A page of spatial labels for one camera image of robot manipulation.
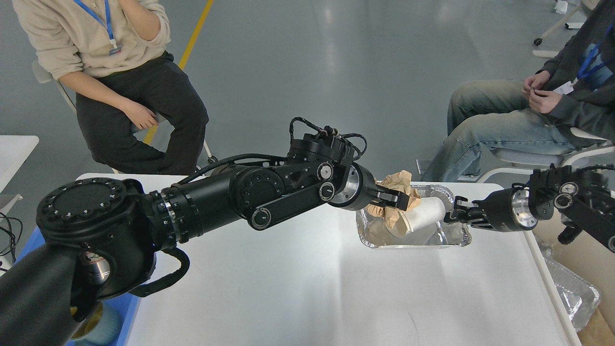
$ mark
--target dark hoodie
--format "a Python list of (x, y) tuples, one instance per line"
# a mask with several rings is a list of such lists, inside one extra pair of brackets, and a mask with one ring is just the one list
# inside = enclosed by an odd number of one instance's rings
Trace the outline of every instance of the dark hoodie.
[(583, 147), (589, 143), (570, 133), (578, 127), (615, 142), (615, 28), (608, 35), (608, 27), (615, 22), (615, 0), (602, 0), (585, 21), (579, 32), (566, 43), (559, 54), (542, 67), (551, 74), (543, 89), (552, 91), (568, 81), (574, 81), (589, 48), (603, 41), (598, 51), (600, 62), (608, 62), (587, 79), (579, 80), (574, 91), (564, 95), (546, 116), (570, 141)]

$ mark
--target robotic arm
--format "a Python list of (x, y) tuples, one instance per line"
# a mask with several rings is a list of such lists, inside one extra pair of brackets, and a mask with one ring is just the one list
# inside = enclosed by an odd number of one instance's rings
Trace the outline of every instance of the robotic arm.
[[(295, 121), (317, 133), (294, 139)], [(350, 211), (370, 203), (407, 208), (407, 195), (375, 184), (355, 162), (367, 149), (363, 136), (302, 118), (293, 119), (290, 135), (286, 158), (235, 156), (161, 191), (145, 194), (133, 179), (94, 178), (49, 193), (36, 217), (45, 245), (0, 278), (0, 345), (63, 345), (99, 301), (126, 292), (145, 297), (177, 282), (189, 267), (177, 243), (233, 221), (264, 230), (325, 203)], [(365, 149), (351, 137), (363, 139)], [(158, 251), (181, 267), (143, 284)]]
[(615, 252), (615, 196), (606, 179), (588, 167), (573, 171), (571, 166), (535, 169), (530, 184), (492, 192), (481, 201), (467, 203), (455, 197), (446, 222), (464, 222), (495, 231), (532, 230), (538, 220), (549, 220), (554, 207), (566, 226), (559, 235), (562, 244), (571, 243), (583, 230), (611, 252)]

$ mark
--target paper cup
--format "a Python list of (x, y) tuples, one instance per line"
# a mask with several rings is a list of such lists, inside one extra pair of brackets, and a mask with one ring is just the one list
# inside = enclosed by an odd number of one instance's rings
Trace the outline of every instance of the paper cup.
[(106, 302), (102, 302), (71, 340), (74, 340), (78, 346), (104, 346), (115, 341), (121, 329), (122, 317), (119, 312)]
[(446, 207), (438, 197), (421, 198), (421, 204), (409, 211), (400, 211), (399, 220), (389, 229), (394, 236), (405, 236), (421, 228), (444, 219)]

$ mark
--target seated person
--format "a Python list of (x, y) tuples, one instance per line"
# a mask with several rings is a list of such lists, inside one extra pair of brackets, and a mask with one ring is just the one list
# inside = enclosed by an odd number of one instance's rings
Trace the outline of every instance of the seated person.
[[(165, 51), (169, 20), (158, 0), (13, 0), (39, 63), (77, 95), (77, 120), (92, 158), (134, 174), (194, 173), (207, 110)], [(174, 127), (166, 153), (138, 141)]]
[(422, 181), (479, 175), (481, 147), (556, 155), (596, 143), (571, 127), (615, 140), (614, 11), (615, 1), (602, 1), (559, 54), (524, 81), (475, 81), (456, 90), (448, 137)]

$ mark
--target hand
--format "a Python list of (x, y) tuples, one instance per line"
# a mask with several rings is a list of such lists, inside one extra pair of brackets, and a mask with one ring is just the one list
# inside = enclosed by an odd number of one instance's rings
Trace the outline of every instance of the hand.
[(530, 108), (538, 113), (551, 113), (560, 100), (561, 95), (556, 92), (530, 89)]
[(156, 115), (147, 107), (140, 105), (137, 102), (127, 102), (121, 110), (139, 128), (139, 130), (149, 129), (152, 126), (157, 126)]
[(541, 90), (541, 88), (544, 86), (544, 84), (546, 84), (546, 82), (549, 81), (549, 79), (551, 79), (551, 74), (546, 71), (540, 71), (540, 73), (527, 77), (523, 81), (523, 96), (525, 96), (525, 98), (529, 100), (530, 91), (532, 90), (532, 88)]

